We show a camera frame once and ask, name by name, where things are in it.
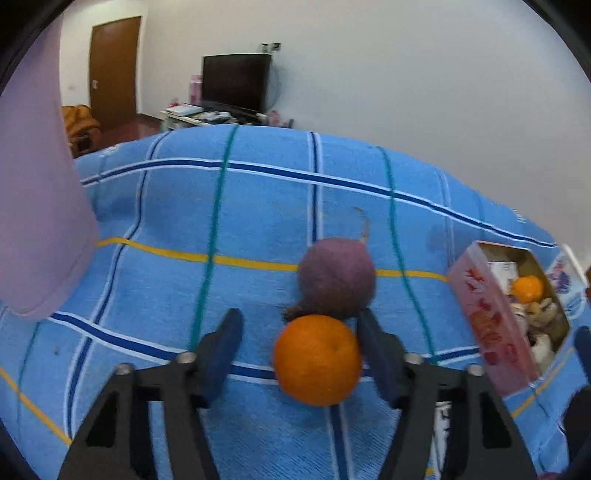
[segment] open box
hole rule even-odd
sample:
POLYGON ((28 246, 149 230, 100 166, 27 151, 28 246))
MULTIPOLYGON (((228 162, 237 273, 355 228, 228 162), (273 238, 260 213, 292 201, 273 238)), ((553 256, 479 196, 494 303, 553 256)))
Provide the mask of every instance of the open box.
POLYGON ((546 332, 554 353, 561 348, 570 324, 557 293, 529 250, 480 241, 468 247, 451 267, 449 282, 472 326, 486 373, 500 395, 506 396, 526 387, 544 372, 536 364, 530 342, 489 262, 514 262, 520 277, 534 275, 542 281, 542 298, 551 298, 558 306, 555 320, 546 332))

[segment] blue bedspread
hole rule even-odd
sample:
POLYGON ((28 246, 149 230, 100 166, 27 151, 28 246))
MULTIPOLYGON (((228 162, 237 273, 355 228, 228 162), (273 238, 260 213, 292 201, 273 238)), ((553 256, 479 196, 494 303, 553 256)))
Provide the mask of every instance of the blue bedspread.
MULTIPOLYGON (((221 478, 375 479, 397 415, 372 379, 362 378, 338 406, 312 408, 282 394, 270 367, 281 311, 298 298, 295 265, 307 247, 330 236, 358 238, 355 207, 367 212, 368 248, 379 269, 372 309, 408 351, 427 355, 395 233, 437 359, 453 368, 480 361, 446 282, 454 260, 477 239, 529 248, 544 268, 560 251, 547 232, 436 167, 355 140, 240 127, 222 176, 231 131, 186 129, 77 161, 103 239, 92 265, 40 324, 0 304, 0 417, 42 480, 57 478, 70 439, 116 365, 164 364, 188 347, 202 290, 202 334, 229 307, 245 316, 224 393, 202 412, 221 478), (216 254, 209 278, 208 251, 216 254)), ((591 325, 583 298, 569 315, 574 326, 591 325)), ((506 399, 539 470, 566 464, 561 415, 584 383, 566 347, 543 379, 506 399)), ((159 478, 169 479, 157 404, 152 428, 159 478)), ((433 478, 437 457, 427 471, 433 478)))

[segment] purple curtain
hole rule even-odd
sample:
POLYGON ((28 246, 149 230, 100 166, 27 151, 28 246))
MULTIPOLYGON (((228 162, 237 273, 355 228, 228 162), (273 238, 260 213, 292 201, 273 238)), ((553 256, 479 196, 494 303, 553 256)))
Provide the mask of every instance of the purple curtain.
POLYGON ((0 96, 0 299, 32 320, 68 298, 98 237, 61 116, 60 32, 58 19, 0 96))

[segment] floor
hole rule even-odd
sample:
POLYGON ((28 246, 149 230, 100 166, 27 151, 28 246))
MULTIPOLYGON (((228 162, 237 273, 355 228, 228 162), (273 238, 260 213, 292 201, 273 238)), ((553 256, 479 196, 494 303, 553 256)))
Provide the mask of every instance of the floor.
POLYGON ((157 134, 159 131, 159 120, 138 115, 133 122, 103 132, 103 135, 98 142, 98 150, 111 147, 118 143, 131 142, 133 140, 139 140, 140 138, 150 137, 157 134))

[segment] orange fruit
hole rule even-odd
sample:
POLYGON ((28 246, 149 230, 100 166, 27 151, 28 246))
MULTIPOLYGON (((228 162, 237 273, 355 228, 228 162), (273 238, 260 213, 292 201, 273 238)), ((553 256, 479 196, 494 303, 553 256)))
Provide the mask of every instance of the orange fruit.
POLYGON ((344 400, 362 372, 353 332, 340 320, 306 315, 279 335, 273 366, 281 389, 308 405, 328 407, 344 400))
POLYGON ((544 295, 544 284, 535 275, 520 277, 513 282, 511 293, 520 303, 540 301, 544 295))

